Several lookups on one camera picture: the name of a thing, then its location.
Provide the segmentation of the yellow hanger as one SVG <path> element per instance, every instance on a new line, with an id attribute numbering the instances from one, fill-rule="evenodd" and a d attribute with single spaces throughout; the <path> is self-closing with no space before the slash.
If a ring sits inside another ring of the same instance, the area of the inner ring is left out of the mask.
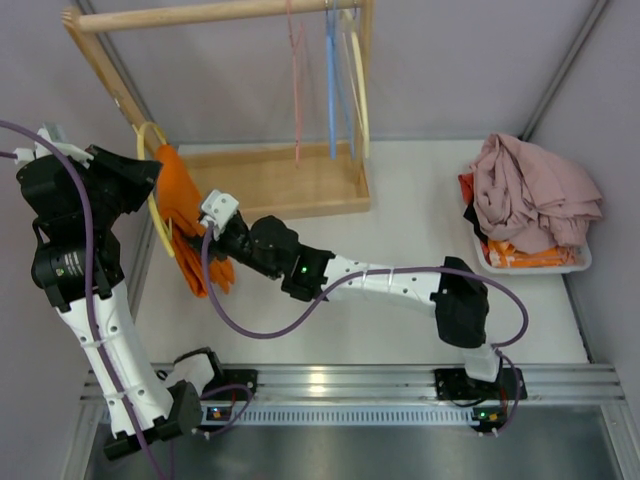
<path id="1" fill-rule="evenodd" d="M 145 121 L 138 127 L 133 127 L 136 134 L 136 154 L 137 159 L 140 161 L 146 161 L 146 152 L 148 148 L 145 145 L 146 134 L 148 131 L 152 131 L 155 138 L 160 142 L 160 145 L 166 145 L 167 139 L 164 131 L 154 122 Z M 147 207 L 153 223 L 153 227 L 160 240 L 162 246 L 165 249 L 169 258 L 175 257 L 175 251 L 172 247 L 172 221 L 165 222 L 159 212 L 156 201 L 156 187 L 153 187 L 151 193 L 147 198 Z"/>

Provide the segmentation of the orange trousers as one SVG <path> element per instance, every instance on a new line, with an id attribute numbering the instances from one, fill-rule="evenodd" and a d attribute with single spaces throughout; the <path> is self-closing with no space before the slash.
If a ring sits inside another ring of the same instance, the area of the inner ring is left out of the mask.
<path id="1" fill-rule="evenodd" d="M 159 214 L 165 224 L 171 223 L 171 246 L 187 285 L 196 297 L 204 298 L 207 286 L 201 248 L 192 248 L 188 243 L 189 239 L 202 237 L 205 233 L 205 228 L 198 222 L 202 195 L 173 146 L 161 145 L 155 152 L 155 159 L 163 165 L 156 183 Z"/>

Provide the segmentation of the pink wire hanger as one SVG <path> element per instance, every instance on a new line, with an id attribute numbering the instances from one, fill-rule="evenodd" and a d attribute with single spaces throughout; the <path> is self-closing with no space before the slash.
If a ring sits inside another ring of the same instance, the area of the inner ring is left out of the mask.
<path id="1" fill-rule="evenodd" d="M 301 160 L 302 146 L 302 130 L 303 130 L 303 113 L 301 101 L 301 76 L 299 73 L 299 50 L 304 39 L 304 26 L 302 23 L 294 28 L 293 25 L 293 2 L 285 1 L 286 18 L 288 28 L 288 39 L 291 48 L 291 68 L 292 68 L 292 90 L 294 101 L 294 120 L 295 120 L 295 143 L 294 143 L 294 161 L 299 166 Z"/>

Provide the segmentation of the pink trousers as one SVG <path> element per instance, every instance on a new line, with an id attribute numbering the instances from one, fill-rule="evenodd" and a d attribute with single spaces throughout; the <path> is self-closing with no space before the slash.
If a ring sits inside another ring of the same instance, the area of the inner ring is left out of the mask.
<path id="1" fill-rule="evenodd" d="M 603 197 L 577 163 L 513 136 L 493 133 L 471 163 L 480 230 L 535 254 L 580 247 L 603 218 Z"/>

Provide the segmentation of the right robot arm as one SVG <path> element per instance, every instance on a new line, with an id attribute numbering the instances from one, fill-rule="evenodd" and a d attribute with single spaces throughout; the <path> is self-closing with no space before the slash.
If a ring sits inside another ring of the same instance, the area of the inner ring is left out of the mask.
<path id="1" fill-rule="evenodd" d="M 210 298 L 222 320 L 235 332 L 256 340 L 283 337 L 298 328 L 323 301 L 363 300 L 400 306 L 432 316 L 438 338 L 462 353 L 467 380 L 494 384 L 504 362 L 498 347 L 487 339 L 488 289 L 508 297 L 508 288 L 474 273 L 457 257 L 446 257 L 436 267 L 390 267 L 350 260 L 329 250 L 300 242 L 283 221 L 267 216 L 247 226 L 240 213 L 227 217 L 202 214 L 206 233 L 202 261 L 227 256 L 257 273 L 281 283 L 291 298 L 308 308 L 290 325 L 274 332 L 248 330 Z"/>

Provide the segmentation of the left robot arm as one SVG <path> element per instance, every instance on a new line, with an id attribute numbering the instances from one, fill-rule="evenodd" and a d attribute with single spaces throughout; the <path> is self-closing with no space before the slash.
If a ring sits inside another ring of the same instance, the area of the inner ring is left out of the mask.
<path id="1" fill-rule="evenodd" d="M 112 232 L 120 215 L 146 202 L 161 163 L 97 146 L 17 155 L 21 194 L 36 213 L 31 276 L 78 339 L 102 389 L 112 431 L 106 457 L 190 433 L 201 423 L 200 395 L 217 359 L 202 348 L 179 357 L 166 379 L 157 376 L 134 326 Z"/>

